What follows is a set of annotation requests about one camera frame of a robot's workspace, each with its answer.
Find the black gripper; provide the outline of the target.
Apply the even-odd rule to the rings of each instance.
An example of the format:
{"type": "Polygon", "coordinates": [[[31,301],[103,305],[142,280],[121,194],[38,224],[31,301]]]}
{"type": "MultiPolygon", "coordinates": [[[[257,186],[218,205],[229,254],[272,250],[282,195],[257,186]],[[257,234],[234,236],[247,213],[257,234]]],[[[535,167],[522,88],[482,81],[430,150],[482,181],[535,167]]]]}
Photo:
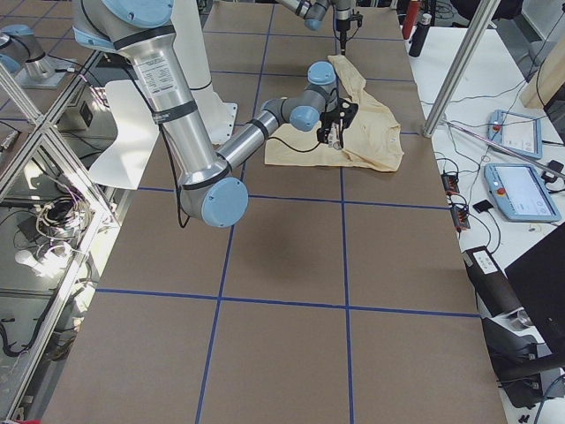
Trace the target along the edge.
{"type": "Polygon", "coordinates": [[[330,148],[343,148],[343,133],[346,124],[345,117],[322,115],[320,117],[320,128],[318,129],[318,142],[326,144],[330,148]]]}
{"type": "Polygon", "coordinates": [[[340,39],[340,55],[345,55],[347,49],[347,33],[350,30],[350,21],[348,19],[337,19],[335,21],[335,30],[337,31],[340,39]]]}

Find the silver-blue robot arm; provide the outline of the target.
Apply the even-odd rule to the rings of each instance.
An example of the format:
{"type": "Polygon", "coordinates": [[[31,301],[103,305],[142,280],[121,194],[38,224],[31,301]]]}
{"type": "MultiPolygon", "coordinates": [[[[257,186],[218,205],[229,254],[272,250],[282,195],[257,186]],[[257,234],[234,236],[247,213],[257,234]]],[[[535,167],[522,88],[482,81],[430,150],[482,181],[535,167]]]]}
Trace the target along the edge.
{"type": "Polygon", "coordinates": [[[351,1],[279,0],[277,3],[300,17],[305,22],[305,26],[312,31],[317,31],[326,14],[332,11],[334,36],[339,41],[340,54],[343,56],[346,54],[348,32],[352,23],[357,21],[358,27],[362,26],[363,16],[354,12],[351,1]]]}
{"type": "Polygon", "coordinates": [[[333,124],[350,124],[335,69],[319,61],[309,67],[300,96],[265,102],[240,132],[214,148],[174,50],[173,2],[75,1],[72,9],[78,44],[118,54],[132,65],[152,119],[168,143],[169,157],[181,170],[177,209],[209,226],[230,227],[244,215],[248,191],[232,171],[280,126],[309,132],[320,125],[317,137],[324,141],[333,124]]]}

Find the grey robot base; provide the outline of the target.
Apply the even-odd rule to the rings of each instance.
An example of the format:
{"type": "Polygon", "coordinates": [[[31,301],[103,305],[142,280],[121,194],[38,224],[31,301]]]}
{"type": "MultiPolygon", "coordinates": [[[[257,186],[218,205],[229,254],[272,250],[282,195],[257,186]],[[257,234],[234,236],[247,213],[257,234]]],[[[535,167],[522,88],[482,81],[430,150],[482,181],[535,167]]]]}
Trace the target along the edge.
{"type": "Polygon", "coordinates": [[[64,75],[76,68],[49,57],[33,30],[17,24],[1,29],[1,64],[23,88],[57,88],[64,75]]]}

